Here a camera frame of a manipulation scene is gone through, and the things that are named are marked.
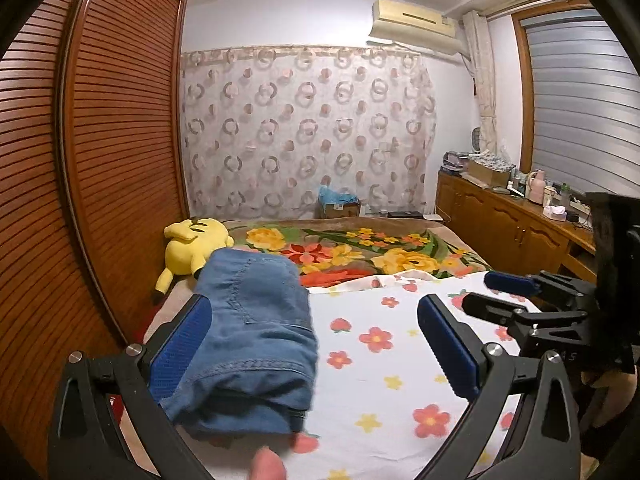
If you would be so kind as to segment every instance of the wooden wardrobe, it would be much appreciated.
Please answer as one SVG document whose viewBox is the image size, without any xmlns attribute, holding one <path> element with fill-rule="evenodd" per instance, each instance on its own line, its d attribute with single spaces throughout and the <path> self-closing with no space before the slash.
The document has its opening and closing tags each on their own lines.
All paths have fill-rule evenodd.
<svg viewBox="0 0 640 480">
<path fill-rule="evenodd" d="M 0 424 L 43 478 L 65 360 L 133 340 L 188 214 L 185 4 L 44 0 L 0 60 Z"/>
</svg>

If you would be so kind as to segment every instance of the pikachu plush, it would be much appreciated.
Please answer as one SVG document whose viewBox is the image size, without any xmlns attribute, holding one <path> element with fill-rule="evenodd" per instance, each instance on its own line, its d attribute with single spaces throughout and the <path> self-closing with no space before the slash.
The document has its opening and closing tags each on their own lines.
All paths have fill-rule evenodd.
<svg viewBox="0 0 640 480">
<path fill-rule="evenodd" d="M 156 282 L 156 290 L 166 294 L 174 276 L 196 274 L 210 254 L 222 247 L 232 247 L 234 240 L 220 222 L 212 218 L 184 220 L 164 228 L 171 238 L 164 252 L 164 270 Z"/>
</svg>

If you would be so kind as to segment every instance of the white floral sheet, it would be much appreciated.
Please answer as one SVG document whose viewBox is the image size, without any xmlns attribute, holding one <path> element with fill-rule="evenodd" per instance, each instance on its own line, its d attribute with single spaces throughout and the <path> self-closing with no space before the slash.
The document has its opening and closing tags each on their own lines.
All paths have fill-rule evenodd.
<svg viewBox="0 0 640 480">
<path fill-rule="evenodd" d="M 251 457 L 265 444 L 282 457 L 290 480 L 411 480 L 418 474 L 467 406 L 453 393 L 418 328 L 418 300 L 437 294 L 482 341 L 499 342 L 511 354 L 518 353 L 518 345 L 506 330 L 464 314 L 462 298 L 468 292 L 496 294 L 536 308 L 524 298 L 487 289 L 484 272 L 444 280 L 431 275 L 421 280 L 409 272 L 414 274 L 377 276 L 381 281 L 369 290 L 325 288 L 310 296 L 319 359 L 304 433 L 197 442 L 179 430 L 214 478 L 244 480 Z M 517 401 L 517 396 L 508 399 L 474 472 L 493 461 Z"/>
</svg>

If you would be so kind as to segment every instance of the window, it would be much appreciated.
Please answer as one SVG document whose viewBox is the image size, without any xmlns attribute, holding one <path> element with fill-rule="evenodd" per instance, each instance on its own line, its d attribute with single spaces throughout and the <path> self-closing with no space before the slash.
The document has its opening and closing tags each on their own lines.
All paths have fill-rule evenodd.
<svg viewBox="0 0 640 480">
<path fill-rule="evenodd" d="M 525 124 L 523 138 L 531 167 L 580 191 L 640 196 L 640 78 L 613 32 L 594 9 L 519 25 L 532 79 L 532 136 Z"/>
</svg>

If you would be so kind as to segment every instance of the human hand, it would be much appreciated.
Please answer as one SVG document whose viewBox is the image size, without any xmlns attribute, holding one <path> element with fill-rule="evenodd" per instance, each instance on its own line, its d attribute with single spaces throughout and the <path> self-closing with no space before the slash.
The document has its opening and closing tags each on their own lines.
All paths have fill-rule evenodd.
<svg viewBox="0 0 640 480">
<path fill-rule="evenodd" d="M 265 446 L 256 452 L 247 480 L 287 480 L 287 470 L 280 457 Z"/>
</svg>

